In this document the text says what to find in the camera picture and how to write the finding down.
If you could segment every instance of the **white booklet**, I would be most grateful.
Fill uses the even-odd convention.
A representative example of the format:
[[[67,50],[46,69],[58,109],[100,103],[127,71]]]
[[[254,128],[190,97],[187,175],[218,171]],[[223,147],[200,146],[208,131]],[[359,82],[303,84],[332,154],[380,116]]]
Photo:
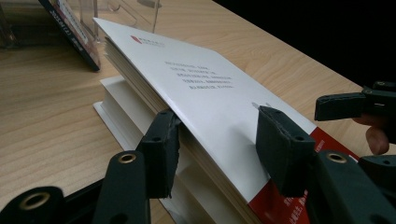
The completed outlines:
[[[245,221],[308,222],[304,199],[280,196],[260,163],[258,106],[283,111],[316,139],[317,150],[346,148],[214,50],[95,22],[107,36],[107,58],[154,113],[169,106],[177,114],[188,130],[181,143]]]

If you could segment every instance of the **brass grommet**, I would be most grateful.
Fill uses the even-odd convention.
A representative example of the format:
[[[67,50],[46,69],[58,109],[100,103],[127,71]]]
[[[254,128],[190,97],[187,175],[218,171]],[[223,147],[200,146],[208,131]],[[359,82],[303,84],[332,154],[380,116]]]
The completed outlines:
[[[133,162],[134,160],[136,160],[136,155],[132,153],[124,154],[119,157],[120,163],[129,163],[129,162]]]
[[[35,209],[46,203],[49,200],[49,198],[50,198],[50,194],[47,192],[38,192],[28,195],[20,203],[20,209],[21,210]]]
[[[347,159],[340,154],[328,153],[326,156],[327,156],[327,159],[334,161],[334,162],[338,162],[338,163],[346,163],[347,162]]]

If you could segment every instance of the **human finger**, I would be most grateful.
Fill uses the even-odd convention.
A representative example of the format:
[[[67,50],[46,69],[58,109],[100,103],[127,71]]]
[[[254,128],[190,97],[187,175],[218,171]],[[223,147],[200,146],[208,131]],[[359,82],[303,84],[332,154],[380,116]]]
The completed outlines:
[[[355,122],[363,125],[369,125],[378,128],[384,128],[388,125],[389,118],[369,115],[369,114],[362,114],[360,118],[354,118]]]
[[[375,155],[381,155],[389,150],[389,140],[384,130],[370,127],[366,132],[366,139],[370,150]]]

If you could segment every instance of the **wooden surface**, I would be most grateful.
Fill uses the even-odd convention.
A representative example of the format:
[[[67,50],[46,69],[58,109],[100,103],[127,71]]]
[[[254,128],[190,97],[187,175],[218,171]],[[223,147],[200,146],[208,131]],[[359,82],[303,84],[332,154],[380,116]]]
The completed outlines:
[[[307,118],[324,94],[361,88],[210,0],[161,0],[156,32],[214,49]],[[68,195],[103,178],[120,145],[93,109],[100,79],[118,74],[102,55],[91,71],[70,47],[0,51],[0,209],[20,193],[57,186]],[[315,122],[358,155],[367,127]],[[172,223],[157,200],[152,223]]]

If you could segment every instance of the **black clamp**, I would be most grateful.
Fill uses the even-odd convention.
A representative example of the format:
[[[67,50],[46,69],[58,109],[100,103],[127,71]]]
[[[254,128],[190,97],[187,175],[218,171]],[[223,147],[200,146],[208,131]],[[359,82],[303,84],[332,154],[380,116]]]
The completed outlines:
[[[396,156],[356,163],[315,140],[282,111],[260,106],[256,150],[279,193],[301,197],[311,223],[396,223]]]
[[[67,197],[56,187],[27,190],[1,211],[0,223],[150,223],[149,199],[171,196],[179,124],[173,111],[160,112],[136,150],[111,158],[104,179]]]
[[[315,120],[359,118],[362,113],[389,118],[385,133],[396,143],[396,83],[377,81],[361,92],[324,95],[317,99]]]

